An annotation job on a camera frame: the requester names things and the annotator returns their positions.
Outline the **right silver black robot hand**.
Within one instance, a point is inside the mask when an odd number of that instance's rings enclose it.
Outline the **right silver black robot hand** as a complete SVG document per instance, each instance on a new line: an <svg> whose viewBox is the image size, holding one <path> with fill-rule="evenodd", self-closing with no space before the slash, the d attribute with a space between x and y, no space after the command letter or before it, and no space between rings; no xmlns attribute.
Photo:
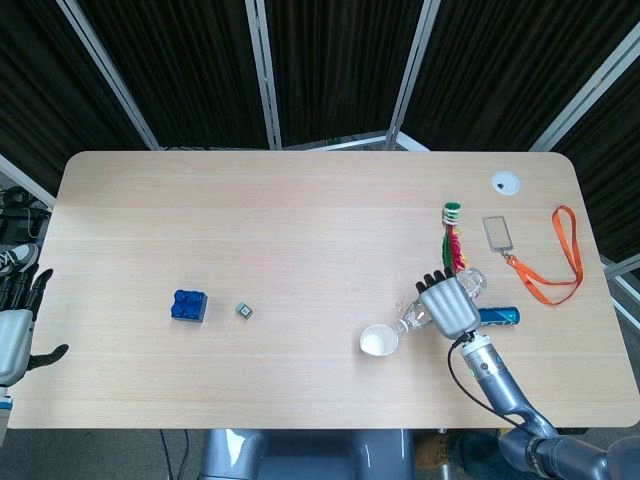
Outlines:
<svg viewBox="0 0 640 480"><path fill-rule="evenodd" d="M446 338L457 340L479 327L480 313L450 268L425 274L415 286L420 303Z"/></svg>

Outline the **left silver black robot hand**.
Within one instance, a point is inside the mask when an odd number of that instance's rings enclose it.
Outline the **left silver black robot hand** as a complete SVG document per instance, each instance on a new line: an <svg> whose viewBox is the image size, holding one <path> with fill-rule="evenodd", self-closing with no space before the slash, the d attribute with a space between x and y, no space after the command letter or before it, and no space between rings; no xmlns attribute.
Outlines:
<svg viewBox="0 0 640 480"><path fill-rule="evenodd" d="M26 372L58 362L69 350L61 344L47 354L31 353L35 324L54 270L34 276L38 265L1 281L1 387L18 383Z"/></svg>

